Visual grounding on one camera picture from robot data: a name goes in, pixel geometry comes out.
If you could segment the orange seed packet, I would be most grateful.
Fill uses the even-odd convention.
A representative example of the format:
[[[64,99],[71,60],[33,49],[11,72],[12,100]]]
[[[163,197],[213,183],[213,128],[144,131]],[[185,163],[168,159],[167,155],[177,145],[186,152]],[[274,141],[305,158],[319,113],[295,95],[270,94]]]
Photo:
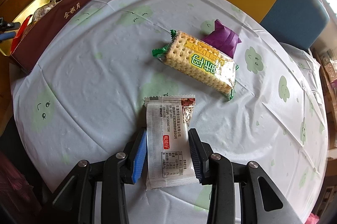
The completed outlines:
[[[32,22],[36,23],[39,21],[45,14],[47,14],[54,6],[56,5],[56,2],[52,1],[48,4],[43,5],[42,7],[38,8],[32,18]]]

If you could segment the large red snack packet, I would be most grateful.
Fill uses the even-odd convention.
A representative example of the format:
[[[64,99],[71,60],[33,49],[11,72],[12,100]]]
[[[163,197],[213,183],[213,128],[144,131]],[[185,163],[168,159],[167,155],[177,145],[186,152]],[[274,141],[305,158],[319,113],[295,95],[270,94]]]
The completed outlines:
[[[15,51],[15,49],[17,48],[17,46],[19,45],[21,38],[23,36],[23,33],[27,27],[27,25],[29,24],[30,18],[33,16],[33,14],[29,15],[21,24],[21,27],[19,28],[16,36],[14,37],[14,39],[12,40],[11,43],[11,51],[10,53],[13,53]]]

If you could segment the purple snack packet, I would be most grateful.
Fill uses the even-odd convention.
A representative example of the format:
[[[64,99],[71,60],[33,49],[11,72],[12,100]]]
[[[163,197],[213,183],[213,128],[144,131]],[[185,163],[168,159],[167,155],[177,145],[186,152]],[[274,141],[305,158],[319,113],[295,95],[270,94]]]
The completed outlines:
[[[207,35],[203,41],[232,59],[237,45],[242,42],[238,34],[224,26],[219,19],[214,23],[214,31]]]

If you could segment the gold tin box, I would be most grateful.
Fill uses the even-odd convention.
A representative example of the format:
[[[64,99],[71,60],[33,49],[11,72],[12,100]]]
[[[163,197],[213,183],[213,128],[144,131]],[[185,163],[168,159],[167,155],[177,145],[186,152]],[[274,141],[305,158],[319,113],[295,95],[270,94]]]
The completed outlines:
[[[21,41],[13,53],[10,53],[13,39],[1,41],[1,55],[21,67],[25,73],[30,73],[55,36],[89,1],[61,0],[36,23],[32,22],[33,17],[31,17]],[[22,24],[29,15],[34,14],[38,8],[48,3],[50,0],[33,1],[14,21]]]

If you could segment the cloud print tablecloth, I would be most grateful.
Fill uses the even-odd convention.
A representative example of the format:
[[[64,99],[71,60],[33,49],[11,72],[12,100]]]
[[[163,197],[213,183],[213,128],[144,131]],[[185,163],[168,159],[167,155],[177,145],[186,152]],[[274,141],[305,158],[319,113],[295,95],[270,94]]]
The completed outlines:
[[[170,30],[201,37],[219,19],[240,37],[233,99],[151,52]],[[229,160],[258,162],[302,222],[322,188],[328,132],[318,62],[280,44],[226,0],[91,0],[11,84],[23,146],[49,189],[81,159],[120,151],[148,96],[194,95],[191,126]]]

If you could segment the green cracker packet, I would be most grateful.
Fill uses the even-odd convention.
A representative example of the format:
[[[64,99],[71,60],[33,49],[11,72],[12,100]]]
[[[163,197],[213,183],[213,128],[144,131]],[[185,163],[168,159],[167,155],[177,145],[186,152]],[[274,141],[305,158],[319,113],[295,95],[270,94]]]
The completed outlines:
[[[153,49],[152,56],[222,93],[234,95],[238,66],[222,51],[185,32],[171,30],[171,42]]]

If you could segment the wooden side table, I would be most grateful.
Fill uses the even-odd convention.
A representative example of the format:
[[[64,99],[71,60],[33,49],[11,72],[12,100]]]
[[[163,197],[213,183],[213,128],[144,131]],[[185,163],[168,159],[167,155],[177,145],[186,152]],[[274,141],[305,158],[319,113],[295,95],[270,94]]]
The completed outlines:
[[[328,139],[329,146],[328,149],[332,150],[336,148],[336,96],[335,92],[330,84],[328,74],[324,69],[323,63],[320,60],[316,49],[311,50],[312,56],[316,59],[316,61],[320,64],[319,74],[320,81],[322,84],[323,90],[323,98],[326,109],[327,116],[327,126],[328,126]]]

